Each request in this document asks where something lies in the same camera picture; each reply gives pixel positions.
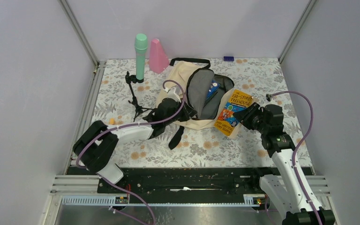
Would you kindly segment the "yellow treehouse paperback book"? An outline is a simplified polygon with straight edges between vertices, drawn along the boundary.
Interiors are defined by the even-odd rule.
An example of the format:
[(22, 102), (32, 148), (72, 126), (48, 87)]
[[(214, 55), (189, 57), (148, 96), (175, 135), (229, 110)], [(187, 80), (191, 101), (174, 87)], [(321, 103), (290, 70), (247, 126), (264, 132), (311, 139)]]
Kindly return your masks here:
[(240, 90), (234, 90), (223, 110), (218, 115), (214, 127), (230, 137), (239, 124), (234, 114), (247, 109), (253, 101), (254, 98), (251, 95)]

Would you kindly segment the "beige canvas backpack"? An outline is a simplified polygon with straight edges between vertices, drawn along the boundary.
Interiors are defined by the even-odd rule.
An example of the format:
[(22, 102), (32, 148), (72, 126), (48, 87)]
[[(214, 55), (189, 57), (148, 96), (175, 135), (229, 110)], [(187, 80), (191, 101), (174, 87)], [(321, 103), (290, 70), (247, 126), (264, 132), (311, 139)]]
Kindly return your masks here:
[[(235, 85), (230, 77), (216, 74), (210, 68), (211, 63), (209, 60), (174, 58), (171, 59), (169, 65), (171, 71), (157, 97), (156, 108), (162, 99), (167, 96), (164, 88), (180, 86), (185, 92), (185, 101), (197, 112), (196, 116), (188, 121), (173, 122), (179, 125), (179, 129), (168, 144), (169, 149), (172, 150), (180, 143), (186, 128), (200, 130), (213, 127)], [(218, 82), (220, 88), (217, 90), (217, 94), (209, 102), (206, 102), (207, 92), (212, 80)]]

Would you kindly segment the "blue comic paperback book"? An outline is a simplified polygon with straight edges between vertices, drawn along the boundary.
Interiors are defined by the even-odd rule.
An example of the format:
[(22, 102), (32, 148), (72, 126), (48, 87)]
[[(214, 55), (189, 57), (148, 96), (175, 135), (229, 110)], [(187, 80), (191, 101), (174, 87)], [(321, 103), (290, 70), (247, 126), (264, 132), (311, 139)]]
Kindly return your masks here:
[(215, 80), (212, 80), (211, 85), (207, 92), (206, 102), (209, 102), (217, 94), (219, 88), (220, 88), (220, 84)]

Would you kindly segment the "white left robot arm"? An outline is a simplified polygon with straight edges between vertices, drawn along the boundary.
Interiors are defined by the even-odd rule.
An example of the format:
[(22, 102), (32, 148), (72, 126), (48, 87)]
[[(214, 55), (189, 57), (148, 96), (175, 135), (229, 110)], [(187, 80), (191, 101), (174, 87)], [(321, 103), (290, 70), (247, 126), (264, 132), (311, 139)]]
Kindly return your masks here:
[(121, 126), (108, 126), (102, 121), (93, 122), (73, 145), (77, 166), (96, 173), (109, 183), (116, 193), (125, 190), (127, 181), (123, 171), (110, 161), (118, 144), (148, 140), (163, 134), (166, 126), (179, 120), (185, 113), (185, 92), (180, 86), (164, 88), (167, 97), (157, 108), (139, 122)]

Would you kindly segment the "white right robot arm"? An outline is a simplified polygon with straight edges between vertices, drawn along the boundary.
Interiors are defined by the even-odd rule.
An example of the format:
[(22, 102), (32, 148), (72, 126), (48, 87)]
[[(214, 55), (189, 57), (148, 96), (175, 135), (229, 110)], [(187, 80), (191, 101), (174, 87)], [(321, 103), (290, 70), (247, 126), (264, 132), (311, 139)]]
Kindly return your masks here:
[(276, 175), (267, 174), (253, 177), (250, 187), (256, 193), (267, 194), (280, 213), (282, 224), (333, 225), (333, 211), (326, 210), (313, 193), (297, 159), (296, 147), (284, 131), (282, 107), (253, 103), (233, 116), (245, 128), (261, 134), (262, 146), (277, 166), (283, 186)]

